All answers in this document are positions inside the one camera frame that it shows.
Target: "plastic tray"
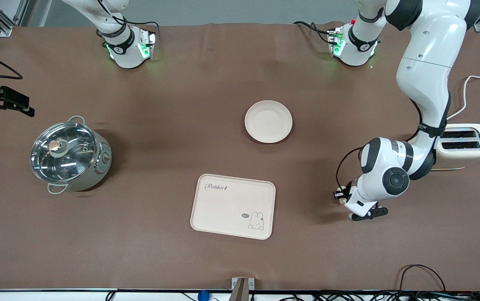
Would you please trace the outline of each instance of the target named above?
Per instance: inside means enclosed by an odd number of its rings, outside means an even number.
[[[255,240],[272,234],[275,186],[268,181],[205,174],[197,182],[194,230]]]

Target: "pot lid knob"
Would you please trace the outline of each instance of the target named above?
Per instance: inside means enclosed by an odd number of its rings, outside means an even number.
[[[49,150],[51,152],[56,152],[61,147],[62,147],[62,143],[60,143],[60,141],[58,141],[58,140],[55,140],[55,141],[52,141],[51,143],[49,143]]]

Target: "round plate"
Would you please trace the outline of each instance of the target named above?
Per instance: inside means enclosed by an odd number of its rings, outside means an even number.
[[[276,143],[292,130],[292,115],[288,109],[273,100],[252,105],[245,114],[245,128],[253,139],[262,143]]]

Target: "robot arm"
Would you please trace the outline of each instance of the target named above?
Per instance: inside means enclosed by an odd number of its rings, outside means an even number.
[[[412,143],[374,138],[360,151],[363,174],[342,188],[352,220],[385,215],[377,202],[404,193],[410,180],[427,175],[446,126],[450,107],[448,76],[459,54],[471,0],[389,0],[385,18],[399,30],[409,28],[411,42],[398,67],[398,87],[422,111]]]
[[[330,46],[332,55],[350,66],[366,63],[374,54],[379,34],[387,24],[383,13],[387,0],[355,0],[359,5],[359,14],[355,23],[336,28],[338,33]]]
[[[101,32],[110,57],[123,68],[138,67],[152,56],[156,35],[137,26],[128,25],[121,14],[129,0],[62,0],[70,5]]]

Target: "brown table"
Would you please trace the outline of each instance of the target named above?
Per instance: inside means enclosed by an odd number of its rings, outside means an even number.
[[[414,181],[373,221],[349,221],[332,199],[347,151],[416,128],[395,81],[409,37],[387,27],[375,57],[348,67],[296,25],[164,27],[158,60],[123,70],[92,28],[15,28],[0,59],[24,80],[0,85],[28,95],[37,116],[0,113],[0,288],[221,288],[247,275],[260,289],[393,289],[402,266],[423,263],[449,290],[480,290],[480,163]],[[480,75],[474,32],[450,76],[451,111],[470,74]],[[480,82],[468,97],[452,122],[480,123]],[[263,99],[292,112],[282,143],[256,143],[243,127]],[[113,166],[96,189],[51,196],[31,145],[75,114],[110,141]],[[273,182],[272,236],[192,230],[204,173]],[[351,156],[342,181],[358,174]],[[425,272],[407,275],[407,289],[439,289]]]

